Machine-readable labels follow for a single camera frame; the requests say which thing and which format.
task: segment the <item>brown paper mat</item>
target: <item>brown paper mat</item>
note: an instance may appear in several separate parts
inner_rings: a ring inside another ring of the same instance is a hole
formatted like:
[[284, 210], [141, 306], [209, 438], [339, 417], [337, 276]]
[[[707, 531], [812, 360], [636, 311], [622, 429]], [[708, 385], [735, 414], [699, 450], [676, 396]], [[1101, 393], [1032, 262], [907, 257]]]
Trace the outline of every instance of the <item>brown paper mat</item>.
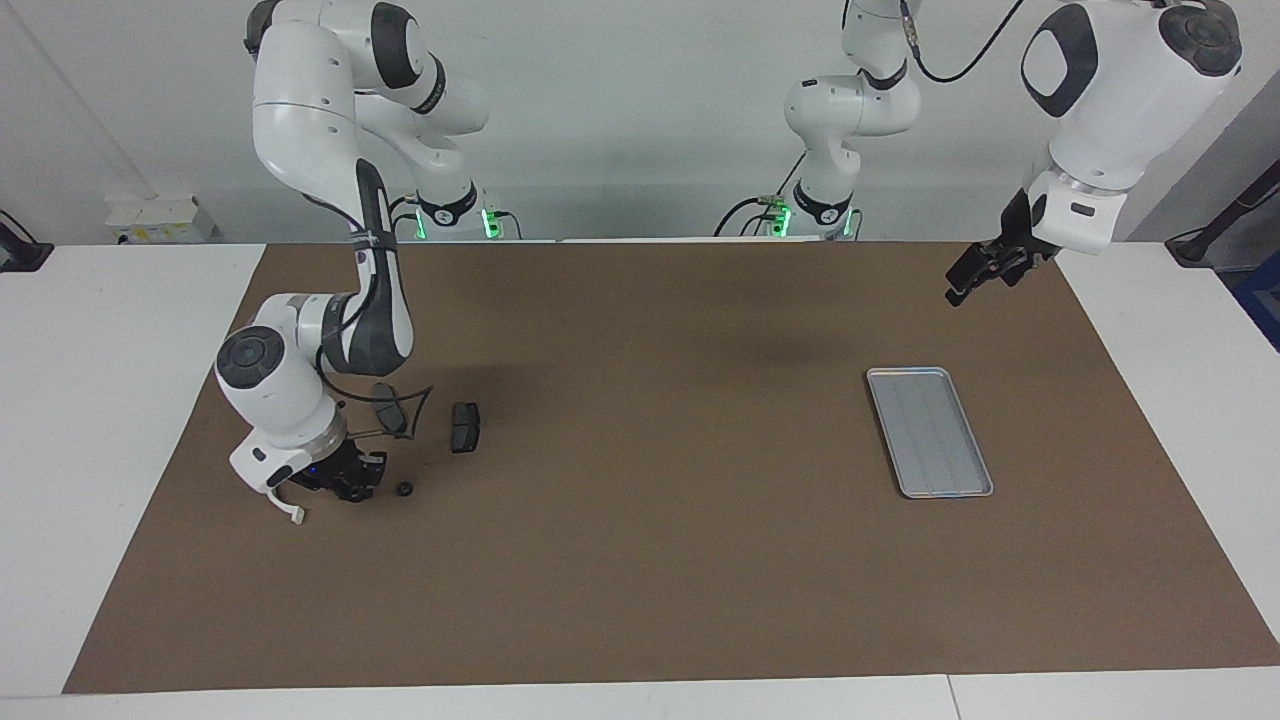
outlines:
[[[436, 392], [387, 482], [417, 492], [292, 488], [291, 525], [207, 382], [65, 691], [1280, 665], [1059, 270], [956, 311], [959, 251], [407, 247], [393, 380]], [[269, 249], [241, 322], [352, 265]], [[955, 378], [993, 497], [899, 496], [863, 373], [916, 364]]]

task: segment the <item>blue object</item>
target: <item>blue object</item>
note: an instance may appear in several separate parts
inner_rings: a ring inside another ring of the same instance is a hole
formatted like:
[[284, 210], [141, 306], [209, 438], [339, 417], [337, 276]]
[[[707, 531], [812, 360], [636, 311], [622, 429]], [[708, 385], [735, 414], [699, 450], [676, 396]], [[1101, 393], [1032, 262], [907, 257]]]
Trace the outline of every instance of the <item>blue object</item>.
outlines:
[[1280, 252], [1253, 270], [1231, 295], [1280, 351]]

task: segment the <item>green led light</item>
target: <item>green led light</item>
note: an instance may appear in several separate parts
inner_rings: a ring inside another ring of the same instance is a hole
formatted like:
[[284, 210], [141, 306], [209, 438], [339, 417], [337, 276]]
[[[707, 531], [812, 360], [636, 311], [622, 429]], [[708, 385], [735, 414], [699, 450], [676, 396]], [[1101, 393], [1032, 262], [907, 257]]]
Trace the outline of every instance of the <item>green led light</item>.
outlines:
[[489, 236], [489, 240], [495, 240], [502, 237], [502, 223], [493, 217], [493, 213], [488, 208], [480, 210], [480, 215], [484, 218], [484, 233]]
[[785, 204], [780, 204], [778, 208], [782, 210], [782, 214], [773, 220], [773, 237], [786, 237], [787, 229], [791, 228], [791, 208]]

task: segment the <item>white wall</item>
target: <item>white wall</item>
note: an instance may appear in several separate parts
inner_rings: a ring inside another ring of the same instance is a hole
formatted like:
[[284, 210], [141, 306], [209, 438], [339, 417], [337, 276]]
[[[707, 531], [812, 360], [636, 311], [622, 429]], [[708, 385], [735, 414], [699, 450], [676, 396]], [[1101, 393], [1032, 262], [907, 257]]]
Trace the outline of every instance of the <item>white wall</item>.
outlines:
[[[233, 241], [337, 240], [340, 225], [264, 169], [250, 138], [251, 0], [10, 0], [92, 113], [163, 192], [201, 199]], [[1148, 173], [1128, 234], [1280, 67], [1272, 0], [1234, 0], [1247, 65], [1228, 96]], [[484, 81], [493, 120], [462, 140], [477, 179], [530, 236], [710, 232], [742, 196], [772, 191], [799, 155], [787, 88], [850, 72], [838, 0], [404, 0], [433, 50]], [[932, 3], [927, 60], [956, 68], [1009, 0]], [[979, 238], [1053, 123], [1025, 96], [1018, 61], [1055, 8], [1033, 0], [965, 82], [927, 86], [906, 136], [867, 140], [858, 204], [867, 237]], [[55, 242], [105, 238], [109, 172], [0, 46], [0, 205]], [[370, 149], [394, 190], [407, 173]]]

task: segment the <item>black bracket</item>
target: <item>black bracket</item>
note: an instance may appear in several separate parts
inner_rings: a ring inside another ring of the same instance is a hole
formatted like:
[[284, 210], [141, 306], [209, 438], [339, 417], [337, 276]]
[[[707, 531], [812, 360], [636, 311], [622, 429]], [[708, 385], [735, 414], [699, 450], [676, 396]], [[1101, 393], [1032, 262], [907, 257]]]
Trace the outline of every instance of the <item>black bracket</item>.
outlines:
[[453, 404], [453, 433], [449, 447], [454, 455], [475, 452], [480, 445], [480, 406], [475, 402]]

